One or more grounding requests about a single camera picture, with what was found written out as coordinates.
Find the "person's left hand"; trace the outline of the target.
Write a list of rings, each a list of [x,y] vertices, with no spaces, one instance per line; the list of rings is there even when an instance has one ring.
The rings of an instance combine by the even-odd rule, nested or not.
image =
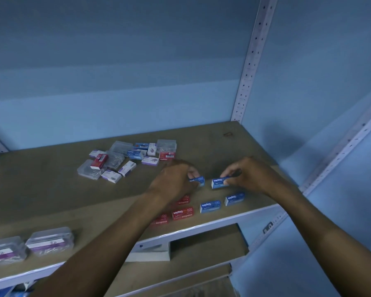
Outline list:
[[[186,182],[188,165],[192,164],[180,159],[167,162],[152,181],[147,192],[166,204],[191,194],[198,187],[198,183]]]

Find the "person's right hand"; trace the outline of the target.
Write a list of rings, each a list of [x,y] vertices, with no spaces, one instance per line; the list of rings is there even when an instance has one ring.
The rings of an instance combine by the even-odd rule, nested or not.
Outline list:
[[[239,187],[272,197],[284,179],[269,165],[254,157],[244,157],[230,164],[220,177],[239,178]]]

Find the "person's right forearm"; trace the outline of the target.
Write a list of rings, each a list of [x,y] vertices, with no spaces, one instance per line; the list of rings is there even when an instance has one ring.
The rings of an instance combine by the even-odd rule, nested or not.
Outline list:
[[[371,297],[371,251],[289,182],[269,179],[264,190],[287,212],[337,292],[342,297]]]

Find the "person's left forearm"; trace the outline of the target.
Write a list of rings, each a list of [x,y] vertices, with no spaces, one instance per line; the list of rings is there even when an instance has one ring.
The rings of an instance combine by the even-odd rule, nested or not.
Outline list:
[[[104,297],[150,223],[185,193],[151,190],[113,224],[71,256],[29,297]]]

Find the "clear plastic clip box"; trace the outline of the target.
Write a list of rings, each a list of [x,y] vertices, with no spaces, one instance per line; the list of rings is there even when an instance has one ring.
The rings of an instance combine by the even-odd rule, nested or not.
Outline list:
[[[90,167],[92,163],[93,160],[87,159],[80,167],[78,167],[77,173],[82,177],[98,180],[105,172],[105,169],[92,169]]]
[[[108,155],[108,159],[104,164],[104,169],[118,171],[121,164],[125,160],[125,156],[121,153],[113,152],[113,151],[106,151]]]
[[[126,143],[123,141],[115,141],[110,147],[109,151],[116,152],[128,157],[128,151],[132,150],[134,145],[132,143]]]
[[[176,140],[170,139],[158,139],[157,140],[157,152],[176,152],[177,142]]]

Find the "white shelf edge beam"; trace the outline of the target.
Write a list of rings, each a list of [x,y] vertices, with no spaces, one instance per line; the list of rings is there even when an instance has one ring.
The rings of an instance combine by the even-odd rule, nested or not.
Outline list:
[[[154,247],[159,244],[164,244],[164,243],[172,242],[178,239],[187,238],[192,235],[198,235],[200,233],[205,233],[210,230],[214,230],[214,229],[222,228],[224,226],[242,222],[243,220],[247,220],[249,218],[264,216],[265,214],[273,213],[278,208],[279,208],[279,205],[274,204],[274,205],[263,207],[257,210],[246,211],[243,213],[224,217],[222,219],[210,221],[210,222],[196,225],[193,227],[189,227],[183,230],[177,230],[173,233],[169,233],[166,235],[156,236],[156,237],[153,237],[150,239],[144,239],[144,240],[140,239],[135,244],[131,252],[144,251],[147,248]],[[19,273],[12,272],[10,273],[9,276],[0,277],[0,289],[7,288],[11,285],[20,284],[28,280],[34,280],[34,279],[49,276],[63,264],[64,264],[64,260],[58,263],[51,264],[51,265],[44,265],[44,266],[39,266],[34,269],[28,269],[25,272],[19,272]]]

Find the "wooden lower shelf board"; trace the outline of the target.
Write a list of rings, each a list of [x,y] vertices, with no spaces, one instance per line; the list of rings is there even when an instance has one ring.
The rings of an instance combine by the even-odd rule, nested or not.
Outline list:
[[[237,224],[179,239],[170,261],[125,263],[104,297],[161,297],[227,277],[249,253]]]

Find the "white cardboard box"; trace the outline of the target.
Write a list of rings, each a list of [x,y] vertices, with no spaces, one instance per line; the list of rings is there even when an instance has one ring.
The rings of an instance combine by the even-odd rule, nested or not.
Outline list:
[[[170,261],[171,243],[167,242],[157,246],[131,252],[126,258],[126,263],[132,262],[158,262]]]

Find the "clear box with purple label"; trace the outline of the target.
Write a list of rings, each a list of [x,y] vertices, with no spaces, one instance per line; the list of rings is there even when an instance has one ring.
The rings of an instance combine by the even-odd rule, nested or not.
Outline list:
[[[34,232],[25,245],[36,256],[55,254],[73,248],[74,234],[69,227]]]
[[[21,262],[27,256],[27,247],[20,236],[0,239],[0,265]]]

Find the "white perforated side rail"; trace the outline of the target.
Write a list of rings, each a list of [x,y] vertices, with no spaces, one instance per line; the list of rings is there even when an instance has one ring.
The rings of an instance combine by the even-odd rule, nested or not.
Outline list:
[[[285,211],[281,211],[274,216],[268,224],[262,229],[261,234],[253,241],[250,245],[249,251],[254,252],[259,248],[260,245],[277,229],[277,227],[288,217]]]

